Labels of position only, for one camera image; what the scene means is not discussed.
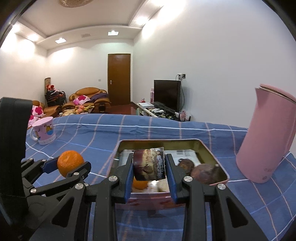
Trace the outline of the large orange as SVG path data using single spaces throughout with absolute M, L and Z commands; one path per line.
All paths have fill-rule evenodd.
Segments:
M 67 174 L 84 163 L 83 157 L 74 150 L 63 152 L 57 160 L 57 167 L 60 174 L 66 178 Z

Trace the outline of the small orange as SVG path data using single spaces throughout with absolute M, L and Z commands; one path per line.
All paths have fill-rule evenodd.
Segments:
M 133 178 L 132 187 L 137 190 L 144 190 L 148 187 L 149 181 L 138 181 L 136 178 Z

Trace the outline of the dark brown passion fruit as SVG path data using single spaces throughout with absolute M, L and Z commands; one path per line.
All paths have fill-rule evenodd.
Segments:
M 178 162 L 178 166 L 184 169 L 187 176 L 190 176 L 191 172 L 195 168 L 195 164 L 193 163 L 193 161 L 191 161 L 190 159 L 179 159 Z

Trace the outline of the pink cartoon mug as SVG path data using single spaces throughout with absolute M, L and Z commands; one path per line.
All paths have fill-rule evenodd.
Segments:
M 56 139 L 53 126 L 53 117 L 45 117 L 32 124 L 30 137 L 40 145 L 47 145 Z

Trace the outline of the pink tin box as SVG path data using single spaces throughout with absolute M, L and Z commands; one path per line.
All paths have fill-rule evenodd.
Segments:
M 113 155 L 113 162 L 109 168 L 109 176 L 114 175 L 118 166 L 126 163 L 129 154 L 135 150 L 164 148 L 164 153 L 172 154 L 173 160 L 177 165 L 180 159 L 190 159 L 195 166 L 208 163 L 211 165 L 218 164 L 219 171 L 216 175 L 216 182 L 226 184 L 230 177 L 225 168 L 218 159 L 207 148 L 200 139 L 171 139 L 171 140 L 122 140 L 118 143 Z M 164 190 L 160 192 L 157 188 L 162 183 Z M 132 189 L 130 198 L 126 204 L 117 203 L 116 209 L 119 210 L 165 210 L 181 207 L 182 204 L 175 204 L 171 198 L 168 184 L 164 181 L 151 181 L 145 190 Z

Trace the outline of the brown leather sofa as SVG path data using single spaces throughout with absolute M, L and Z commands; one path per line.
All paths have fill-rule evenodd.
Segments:
M 32 101 L 32 110 L 31 110 L 31 117 L 30 119 L 32 120 L 33 118 L 45 118 L 45 117 L 57 117 L 59 113 L 61 112 L 61 106 L 56 105 L 52 107 L 45 107 L 45 105 L 38 100 L 33 100 Z

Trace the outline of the blue plaid tablecloth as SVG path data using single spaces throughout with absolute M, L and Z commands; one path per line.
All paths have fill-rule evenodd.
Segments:
M 53 120 L 56 139 L 41 146 L 26 139 L 26 158 L 51 159 L 66 150 L 79 152 L 91 163 L 90 184 L 109 172 L 121 140 L 200 139 L 230 176 L 228 188 L 249 211 L 269 240 L 281 240 L 295 221 L 295 156 L 286 153 L 272 178 L 256 184 L 236 166 L 236 154 L 247 129 L 214 123 L 178 122 L 120 114 L 70 115 Z

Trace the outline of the pink floral cushion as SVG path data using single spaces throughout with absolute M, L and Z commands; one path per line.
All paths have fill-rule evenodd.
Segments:
M 73 103 L 75 105 L 82 105 L 86 102 L 88 102 L 90 100 L 90 98 L 86 95 L 81 95 L 79 97 L 77 97 L 76 99 L 73 100 Z

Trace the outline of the white tv stand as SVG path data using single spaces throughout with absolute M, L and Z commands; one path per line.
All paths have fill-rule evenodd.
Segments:
M 153 104 L 149 102 L 134 103 L 136 115 L 150 116 L 154 118 L 166 118 L 168 120 L 175 120 L 180 122 L 191 121 L 191 116 L 185 111 L 181 113 L 171 111 L 168 108 L 161 109 L 155 108 Z

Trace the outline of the pink electric kettle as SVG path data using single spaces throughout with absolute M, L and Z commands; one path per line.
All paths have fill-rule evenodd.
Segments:
M 268 84 L 261 84 L 255 92 L 255 110 L 236 164 L 250 181 L 265 183 L 295 138 L 295 97 Z

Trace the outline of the brown wooden door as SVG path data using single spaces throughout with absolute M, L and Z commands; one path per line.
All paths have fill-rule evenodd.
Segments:
M 131 54 L 108 54 L 108 95 L 112 106 L 130 104 Z

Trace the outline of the black television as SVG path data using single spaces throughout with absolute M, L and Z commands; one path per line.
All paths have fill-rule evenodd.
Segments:
M 180 80 L 154 80 L 154 106 L 178 112 L 181 107 Z

